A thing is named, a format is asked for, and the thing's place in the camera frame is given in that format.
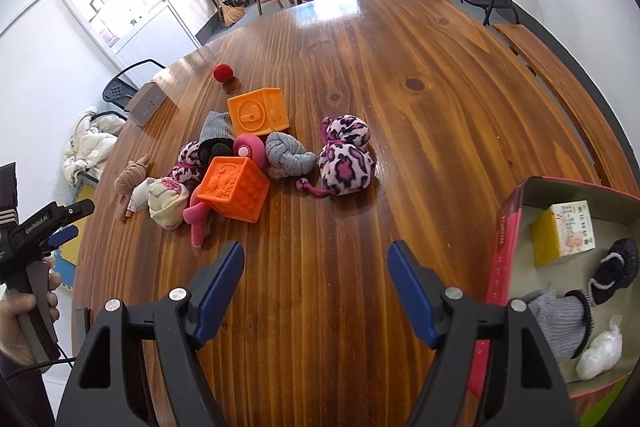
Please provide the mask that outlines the person's left hand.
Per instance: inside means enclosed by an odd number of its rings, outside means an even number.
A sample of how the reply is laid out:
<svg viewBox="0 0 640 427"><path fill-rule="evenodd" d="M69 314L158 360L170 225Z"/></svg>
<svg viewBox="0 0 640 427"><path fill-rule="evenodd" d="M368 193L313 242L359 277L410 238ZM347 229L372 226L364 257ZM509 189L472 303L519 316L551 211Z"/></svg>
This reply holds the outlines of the person's left hand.
<svg viewBox="0 0 640 427"><path fill-rule="evenodd" d="M61 285L61 276L53 271L54 258L49 256L43 259L48 266L47 302L49 314L53 322L60 318L58 311L58 296L55 291ZM20 366L29 366L36 363L36 359L30 350L27 340L21 330L18 317L29 313L37 305L36 296L32 294L16 293L9 295L4 293L1 299L1 352L7 358Z"/></svg>

